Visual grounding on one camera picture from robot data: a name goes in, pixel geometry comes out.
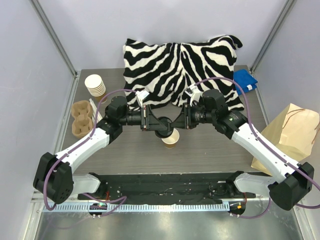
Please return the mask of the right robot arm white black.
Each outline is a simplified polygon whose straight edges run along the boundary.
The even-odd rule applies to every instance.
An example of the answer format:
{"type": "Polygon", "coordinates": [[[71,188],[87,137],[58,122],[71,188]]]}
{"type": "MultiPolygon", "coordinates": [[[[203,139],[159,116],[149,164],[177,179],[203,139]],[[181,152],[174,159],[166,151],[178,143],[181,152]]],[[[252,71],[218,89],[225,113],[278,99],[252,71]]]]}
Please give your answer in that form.
{"type": "Polygon", "coordinates": [[[185,103],[172,127],[193,129],[198,124],[211,124],[221,134],[246,149],[270,172],[261,176],[238,171],[226,184],[226,193],[233,198],[242,193],[270,197],[283,210],[298,205],[312,189],[314,168],[308,162],[300,164],[268,141],[251,121],[237,110],[230,111],[225,98],[216,89],[200,92],[188,87],[185,103]]]}

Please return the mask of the single brown paper cup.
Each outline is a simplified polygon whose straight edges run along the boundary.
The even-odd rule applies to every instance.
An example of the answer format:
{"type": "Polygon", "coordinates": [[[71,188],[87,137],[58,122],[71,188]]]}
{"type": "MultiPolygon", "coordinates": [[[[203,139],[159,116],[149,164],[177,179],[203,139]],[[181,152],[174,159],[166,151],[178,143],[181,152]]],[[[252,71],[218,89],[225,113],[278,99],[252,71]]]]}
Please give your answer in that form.
{"type": "Polygon", "coordinates": [[[176,128],[174,128],[172,134],[169,137],[162,138],[161,140],[166,148],[171,149],[176,146],[179,139],[180,133],[176,128]]]}

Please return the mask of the black plastic cup lid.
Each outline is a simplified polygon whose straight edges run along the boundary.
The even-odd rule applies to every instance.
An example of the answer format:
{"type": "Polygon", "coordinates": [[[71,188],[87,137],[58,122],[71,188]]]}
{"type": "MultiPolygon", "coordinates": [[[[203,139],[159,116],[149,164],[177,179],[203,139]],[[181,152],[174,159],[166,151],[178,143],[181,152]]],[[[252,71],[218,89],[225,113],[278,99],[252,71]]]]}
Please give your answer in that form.
{"type": "Polygon", "coordinates": [[[160,130],[155,131],[155,135],[161,139],[170,137],[174,131],[174,128],[172,127],[172,120],[166,116],[161,116],[158,120],[162,125],[160,130]]]}

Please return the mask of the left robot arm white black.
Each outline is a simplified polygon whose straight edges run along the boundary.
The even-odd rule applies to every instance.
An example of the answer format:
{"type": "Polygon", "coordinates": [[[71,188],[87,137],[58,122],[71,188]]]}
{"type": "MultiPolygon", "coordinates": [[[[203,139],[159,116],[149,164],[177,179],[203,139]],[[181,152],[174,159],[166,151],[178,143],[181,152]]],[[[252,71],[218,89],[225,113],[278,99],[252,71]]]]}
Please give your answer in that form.
{"type": "Polygon", "coordinates": [[[47,152],[41,156],[33,187],[43,194],[45,200],[55,204],[80,194],[102,199],[107,187],[97,174],[75,175],[74,172],[90,156],[115,141],[126,125],[155,132],[160,138],[167,138],[173,133],[169,118],[157,118],[148,105],[136,111],[130,110],[124,96],[115,96],[105,108],[105,116],[90,133],[63,151],[56,154],[47,152]]]}

